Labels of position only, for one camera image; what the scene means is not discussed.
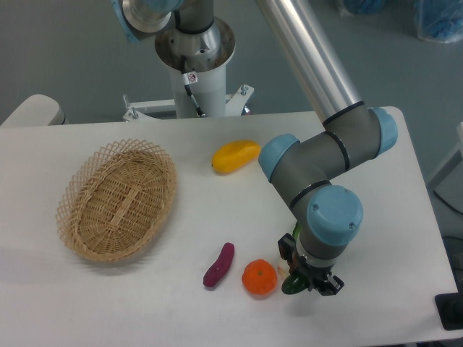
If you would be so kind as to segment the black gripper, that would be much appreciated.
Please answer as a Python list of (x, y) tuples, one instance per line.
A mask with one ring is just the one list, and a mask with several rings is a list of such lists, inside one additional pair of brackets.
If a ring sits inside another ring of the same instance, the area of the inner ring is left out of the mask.
[(284, 234), (278, 240), (280, 258), (287, 261), (289, 274), (301, 278), (311, 290), (321, 296), (337, 295), (344, 287), (344, 281), (331, 274), (335, 260), (321, 260), (305, 251), (299, 252), (291, 234)]

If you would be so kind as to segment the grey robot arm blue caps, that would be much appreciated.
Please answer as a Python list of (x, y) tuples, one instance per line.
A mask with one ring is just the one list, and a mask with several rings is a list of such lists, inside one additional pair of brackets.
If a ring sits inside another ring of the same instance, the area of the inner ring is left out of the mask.
[[(305, 141), (274, 137), (258, 157), (299, 232), (278, 242), (289, 266), (281, 290), (335, 295), (344, 284), (331, 270), (357, 235), (363, 209), (354, 192), (332, 180), (391, 149), (396, 122), (384, 109), (366, 107), (307, 1), (258, 5), (324, 128)], [(172, 73), (178, 118), (225, 115), (232, 102), (224, 78), (213, 75), (230, 60), (235, 42), (212, 1), (113, 1), (112, 7), (129, 41), (155, 38), (156, 53)]]

